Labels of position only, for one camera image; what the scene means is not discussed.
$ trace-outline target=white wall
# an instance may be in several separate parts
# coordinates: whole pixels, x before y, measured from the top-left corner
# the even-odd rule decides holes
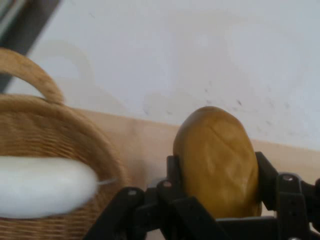
[[[320,149],[319,26],[318,0],[68,0],[29,56],[72,107],[180,124],[214,105]]]

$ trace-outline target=white vegetable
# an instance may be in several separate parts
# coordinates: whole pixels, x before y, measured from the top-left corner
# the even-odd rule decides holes
[[[0,156],[0,217],[30,219],[68,213],[90,200],[96,173],[65,158]]]

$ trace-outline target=white radish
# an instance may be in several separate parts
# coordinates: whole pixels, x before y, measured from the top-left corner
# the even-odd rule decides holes
[[[0,217],[42,218],[66,214],[98,189],[86,164],[58,157],[0,156]]]

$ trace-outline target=basket handle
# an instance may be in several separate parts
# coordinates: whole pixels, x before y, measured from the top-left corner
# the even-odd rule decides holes
[[[64,96],[52,78],[36,63],[15,51],[0,47],[0,73],[26,81],[50,103],[64,103]]]

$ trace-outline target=wicker basket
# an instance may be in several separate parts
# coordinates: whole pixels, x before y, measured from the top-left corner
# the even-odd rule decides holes
[[[53,80],[28,58],[0,48],[0,73],[36,87],[45,99],[0,94],[0,155],[64,157],[89,165],[102,185],[94,199],[69,214],[38,219],[0,218],[0,239],[81,239],[114,194],[129,184],[126,168],[108,138],[88,119],[64,105]]]

